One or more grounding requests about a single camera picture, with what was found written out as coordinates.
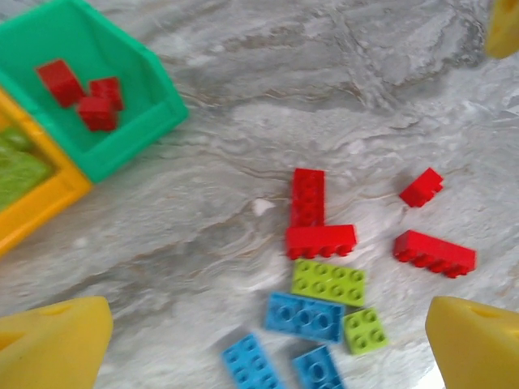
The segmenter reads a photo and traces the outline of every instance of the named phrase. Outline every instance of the blue 2x4 brick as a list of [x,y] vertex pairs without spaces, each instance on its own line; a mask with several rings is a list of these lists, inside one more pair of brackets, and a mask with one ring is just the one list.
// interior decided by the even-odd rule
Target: blue 2x4 brick
[[265,327],[318,342],[340,343],[344,314],[341,304],[274,292],[268,299]]
[[245,336],[221,356],[238,389],[285,389],[254,335]]
[[326,346],[295,358],[293,363],[304,389],[347,389]]

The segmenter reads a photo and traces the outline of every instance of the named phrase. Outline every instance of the green plastic bin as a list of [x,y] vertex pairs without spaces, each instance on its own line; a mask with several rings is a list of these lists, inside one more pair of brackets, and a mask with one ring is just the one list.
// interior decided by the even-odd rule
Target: green plastic bin
[[[83,0],[55,0],[0,24],[0,86],[100,182],[187,118],[158,57]],[[91,132],[75,109],[62,109],[36,67],[61,58],[88,81],[119,77],[125,109],[119,128]]]

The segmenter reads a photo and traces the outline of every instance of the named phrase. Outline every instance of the yellow plastic object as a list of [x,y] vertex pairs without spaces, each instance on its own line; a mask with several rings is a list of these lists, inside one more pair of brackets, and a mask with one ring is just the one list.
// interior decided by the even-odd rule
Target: yellow plastic object
[[54,175],[0,212],[0,256],[92,189],[92,183],[43,128],[0,89],[0,130],[9,125],[29,136],[54,167]]
[[485,51],[506,58],[519,50],[519,0],[496,0],[487,32]]
[[519,314],[435,297],[427,337],[447,389],[519,388]]
[[0,318],[0,387],[92,389],[112,327],[103,297]]

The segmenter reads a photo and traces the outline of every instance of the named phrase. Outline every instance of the marble countertop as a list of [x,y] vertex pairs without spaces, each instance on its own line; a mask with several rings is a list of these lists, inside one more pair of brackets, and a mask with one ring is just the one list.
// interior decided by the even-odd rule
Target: marble countertop
[[[2,0],[0,17],[38,1]],[[263,329],[288,291],[283,235],[295,167],[327,171],[328,221],[391,344],[332,352],[349,389],[441,389],[431,299],[519,308],[519,61],[485,58],[483,0],[91,0],[161,57],[191,119],[0,262],[0,314],[103,295],[114,335],[96,389],[232,388],[221,339],[254,331],[287,387],[312,344]],[[398,197],[432,166],[445,189]],[[473,247],[450,280],[399,263],[417,229]]]

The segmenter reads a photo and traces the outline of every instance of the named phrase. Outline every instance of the lime green 2x2 brick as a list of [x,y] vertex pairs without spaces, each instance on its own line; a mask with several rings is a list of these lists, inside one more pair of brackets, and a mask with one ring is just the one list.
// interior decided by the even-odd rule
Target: lime green 2x2 brick
[[352,354],[364,354],[388,344],[376,311],[361,310],[344,317],[345,339]]

